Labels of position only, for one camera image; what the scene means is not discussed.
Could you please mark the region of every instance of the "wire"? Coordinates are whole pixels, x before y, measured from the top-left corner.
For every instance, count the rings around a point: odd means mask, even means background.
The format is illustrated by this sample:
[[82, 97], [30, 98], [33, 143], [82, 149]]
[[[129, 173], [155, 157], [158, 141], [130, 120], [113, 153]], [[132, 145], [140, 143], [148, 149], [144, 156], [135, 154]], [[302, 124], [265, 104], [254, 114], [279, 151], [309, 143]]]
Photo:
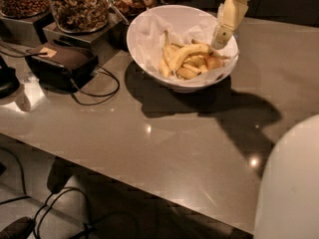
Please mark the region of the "wire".
[[[42, 222], [43, 222], [44, 218], [45, 218], [45, 217], [47, 216], [47, 214], [51, 211], [51, 209], [53, 208], [54, 204], [59, 200], [59, 198], [60, 198], [61, 196], [63, 196], [64, 194], [70, 192], [70, 191], [78, 191], [78, 192], [82, 193], [82, 194], [85, 196], [85, 198], [86, 198], [86, 203], [87, 203], [88, 221], [89, 221], [89, 223], [92, 223], [92, 222], [91, 222], [91, 213], [90, 213], [89, 208], [88, 208], [88, 207], [89, 207], [89, 199], [88, 199], [88, 196], [86, 195], [86, 193], [83, 192], [80, 188], [77, 188], [77, 187], [65, 187], [64, 190], [65, 190], [65, 191], [61, 192], [61, 193], [53, 200], [53, 202], [52, 202], [50, 205], [48, 205], [48, 202], [49, 202], [50, 198], [55, 195], [54, 193], [51, 193], [51, 194], [47, 197], [45, 203], [44, 203], [44, 204], [41, 206], [41, 208], [36, 212], [36, 214], [35, 214], [35, 216], [34, 216], [34, 221], [36, 221], [36, 219], [37, 219], [37, 217], [39, 216], [40, 212], [41, 212], [45, 207], [49, 207], [49, 208], [45, 211], [45, 213], [43, 214], [43, 216], [41, 217], [41, 219], [40, 219], [38, 225], [37, 225], [37, 226], [34, 226], [34, 228], [33, 228], [33, 235], [35, 236], [36, 239], [41, 239], [41, 236], [40, 236], [40, 227], [41, 227], [41, 225], [42, 225]], [[82, 232], [82, 234], [91, 233], [91, 232], [95, 231], [94, 228], [88, 229], [88, 225], [87, 225], [86, 223], [84, 223], [84, 227], [85, 227], [85, 231]]]
[[89, 228], [88, 224], [86, 224], [86, 223], [83, 223], [83, 225], [85, 228], [84, 231], [81, 231], [80, 233], [70, 237], [70, 239], [78, 239], [78, 238], [81, 238], [82, 236], [85, 236], [86, 239], [89, 239], [90, 233], [97, 231], [97, 229], [95, 227]]
[[3, 42], [0, 42], [0, 47], [10, 51], [10, 52], [14, 52], [14, 53], [17, 53], [17, 54], [20, 54], [20, 55], [13, 55], [13, 54], [10, 54], [10, 53], [7, 53], [7, 52], [4, 52], [3, 50], [0, 50], [0, 53], [3, 54], [3, 55], [6, 55], [8, 57], [12, 57], [12, 58], [27, 58], [27, 57], [30, 57], [30, 56], [36, 56], [36, 55], [47, 55], [48, 53], [47, 52], [40, 52], [40, 53], [33, 53], [33, 54], [26, 54], [22, 51], [19, 51], [18, 49], [15, 49], [11, 46], [8, 46], [8, 45], [5, 45], [3, 44]]
[[15, 197], [15, 198], [11, 198], [11, 199], [2, 201], [2, 202], [0, 202], [0, 205], [11, 203], [11, 202], [15, 202], [15, 201], [18, 201], [18, 200], [28, 199], [28, 198], [31, 198], [31, 197], [28, 196], [28, 195], [18, 196], [18, 197]]
[[72, 94], [72, 98], [73, 98], [78, 104], [80, 104], [80, 105], [82, 105], [82, 106], [95, 106], [95, 105], [104, 103], [105, 101], [107, 101], [107, 100], [109, 100], [111, 97], [113, 97], [113, 96], [117, 93], [117, 91], [120, 89], [120, 85], [121, 85], [121, 84], [120, 84], [120, 81], [119, 81], [119, 79], [118, 79], [114, 74], [112, 74], [110, 71], [108, 71], [107, 69], [105, 69], [105, 68], [102, 67], [101, 65], [97, 65], [97, 67], [98, 67], [99, 69], [102, 69], [102, 70], [103, 70], [102, 72], [101, 72], [101, 71], [98, 71], [99, 73], [104, 74], [104, 75], [109, 76], [109, 77], [111, 77], [112, 79], [114, 79], [114, 80], [116, 81], [116, 83], [117, 83], [117, 86], [116, 86], [116, 88], [115, 88], [113, 91], [111, 91], [111, 92], [109, 92], [109, 93], [107, 93], [107, 94], [102, 94], [102, 95], [91, 94], [91, 93], [87, 93], [87, 92], [82, 91], [82, 90], [77, 86], [77, 84], [75, 83], [75, 81], [71, 78], [71, 82], [72, 82], [73, 86], [74, 86], [74, 87], [77, 89], [77, 91], [79, 91], [80, 93], [82, 93], [82, 94], [84, 94], [84, 95], [87, 95], [87, 96], [90, 96], [90, 97], [94, 97], [94, 98], [106, 98], [106, 99], [104, 99], [104, 100], [102, 100], [102, 101], [100, 101], [100, 102], [90, 103], [90, 104], [84, 104], [84, 103], [81, 103], [81, 102], [77, 99], [77, 97], [76, 97], [74, 94]]
[[26, 183], [25, 183], [25, 176], [24, 176], [24, 170], [23, 170], [23, 166], [19, 160], [19, 158], [16, 156], [15, 153], [13, 153], [10, 149], [5, 148], [0, 146], [0, 150], [5, 151], [6, 153], [9, 153], [10, 155], [12, 155], [14, 157], [14, 159], [16, 160], [16, 162], [18, 163], [19, 169], [20, 169], [20, 176], [21, 176], [21, 183], [22, 183], [22, 191], [25, 195], [23, 196], [18, 196], [15, 198], [11, 198], [8, 200], [4, 200], [2, 202], [0, 202], [0, 205], [6, 204], [6, 203], [10, 203], [10, 202], [14, 202], [14, 201], [18, 201], [18, 200], [22, 200], [22, 199], [27, 199], [30, 198], [30, 196], [27, 195], [27, 190], [26, 190]]

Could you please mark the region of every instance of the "dark background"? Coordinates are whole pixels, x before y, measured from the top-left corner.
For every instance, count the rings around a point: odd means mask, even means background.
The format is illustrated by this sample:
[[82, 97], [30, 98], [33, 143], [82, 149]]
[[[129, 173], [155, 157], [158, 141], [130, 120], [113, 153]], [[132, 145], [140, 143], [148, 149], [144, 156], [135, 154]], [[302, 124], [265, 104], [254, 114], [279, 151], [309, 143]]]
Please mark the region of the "dark background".
[[[217, 8], [223, 0], [177, 0], [201, 9]], [[247, 17], [306, 26], [319, 26], [319, 0], [251, 0]]]

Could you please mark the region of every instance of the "gray table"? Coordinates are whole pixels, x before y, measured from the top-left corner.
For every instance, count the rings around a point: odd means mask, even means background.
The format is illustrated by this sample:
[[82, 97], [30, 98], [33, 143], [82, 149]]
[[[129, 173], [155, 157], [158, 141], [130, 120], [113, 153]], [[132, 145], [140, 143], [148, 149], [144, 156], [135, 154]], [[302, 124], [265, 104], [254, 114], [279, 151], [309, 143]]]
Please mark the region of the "gray table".
[[[94, 107], [41, 89], [23, 59], [5, 58], [23, 88], [0, 101], [0, 132], [253, 233], [273, 144], [319, 113], [319, 29], [245, 19], [236, 38], [231, 77], [190, 95], [159, 86], [119, 51], [105, 67], [120, 92]], [[98, 75], [85, 90], [114, 86]]]

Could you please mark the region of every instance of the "white chair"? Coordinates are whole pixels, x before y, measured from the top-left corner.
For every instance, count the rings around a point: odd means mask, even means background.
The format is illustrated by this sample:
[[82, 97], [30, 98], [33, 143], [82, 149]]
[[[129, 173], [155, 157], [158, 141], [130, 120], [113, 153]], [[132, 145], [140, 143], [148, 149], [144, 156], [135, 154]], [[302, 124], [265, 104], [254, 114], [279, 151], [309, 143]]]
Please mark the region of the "white chair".
[[319, 116], [276, 143], [262, 177], [254, 239], [319, 238]]

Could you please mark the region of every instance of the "banana peel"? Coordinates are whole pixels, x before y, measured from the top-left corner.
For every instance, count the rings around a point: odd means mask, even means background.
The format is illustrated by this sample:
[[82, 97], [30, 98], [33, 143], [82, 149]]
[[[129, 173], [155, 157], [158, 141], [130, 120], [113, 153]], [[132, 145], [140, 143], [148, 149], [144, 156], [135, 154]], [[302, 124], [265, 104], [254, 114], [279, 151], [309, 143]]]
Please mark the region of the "banana peel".
[[191, 44], [177, 44], [169, 40], [168, 31], [164, 31], [164, 44], [159, 61], [159, 72], [165, 77], [177, 76], [190, 80], [210, 70], [224, 66], [229, 56], [219, 54], [206, 43], [191, 40]]

